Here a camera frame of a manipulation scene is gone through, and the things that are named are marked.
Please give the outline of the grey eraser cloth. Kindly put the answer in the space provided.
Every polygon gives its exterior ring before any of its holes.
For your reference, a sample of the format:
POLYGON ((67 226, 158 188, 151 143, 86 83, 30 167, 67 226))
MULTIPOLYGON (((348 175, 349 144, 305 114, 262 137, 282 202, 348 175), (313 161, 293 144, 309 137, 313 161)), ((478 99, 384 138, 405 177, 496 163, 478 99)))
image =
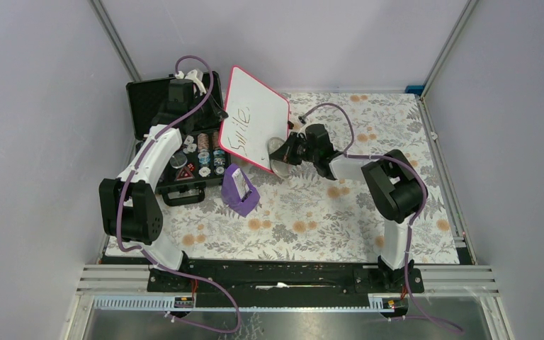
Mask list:
POLYGON ((282 179, 288 179, 292 168, 298 162, 293 150, 292 137, 286 139, 272 137, 266 146, 272 172, 282 179))

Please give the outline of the pink framed whiteboard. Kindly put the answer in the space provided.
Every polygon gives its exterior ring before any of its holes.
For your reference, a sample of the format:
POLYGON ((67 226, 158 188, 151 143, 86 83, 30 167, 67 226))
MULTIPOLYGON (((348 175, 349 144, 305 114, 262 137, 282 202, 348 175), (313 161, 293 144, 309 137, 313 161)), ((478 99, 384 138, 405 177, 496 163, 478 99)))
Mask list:
POLYGON ((289 133, 290 104, 271 87, 243 68, 231 68, 221 124, 221 148, 260 169, 272 172, 268 141, 285 140, 289 133))

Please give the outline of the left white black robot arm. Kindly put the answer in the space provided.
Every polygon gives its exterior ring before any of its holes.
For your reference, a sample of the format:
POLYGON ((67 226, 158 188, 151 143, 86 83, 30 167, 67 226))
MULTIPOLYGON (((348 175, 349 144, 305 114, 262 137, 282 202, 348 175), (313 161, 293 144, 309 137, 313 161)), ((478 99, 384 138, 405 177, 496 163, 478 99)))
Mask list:
POLYGON ((204 81, 177 76, 129 83, 127 94, 141 139, 130 164, 98 187, 104 232, 121 251, 145 251, 175 291, 191 284, 184 251, 162 236, 169 207, 200 203, 205 189, 222 185, 230 156, 217 144, 227 117, 216 74, 204 81))

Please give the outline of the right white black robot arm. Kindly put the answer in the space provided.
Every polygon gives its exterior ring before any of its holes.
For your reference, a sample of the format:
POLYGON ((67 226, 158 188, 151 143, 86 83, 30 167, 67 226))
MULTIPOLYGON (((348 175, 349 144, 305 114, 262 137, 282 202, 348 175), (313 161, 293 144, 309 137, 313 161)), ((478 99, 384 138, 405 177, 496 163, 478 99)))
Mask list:
POLYGON ((398 149, 369 156, 340 152, 322 124, 308 125, 302 132, 290 133, 285 140, 273 137, 267 149, 271 169, 279 177, 288 176, 291 166, 309 162, 323 178, 367 185, 385 220, 385 245, 378 259, 379 285, 389 292, 402 287, 414 265, 409 255, 412 225, 428 196, 424 182, 404 154, 398 149))

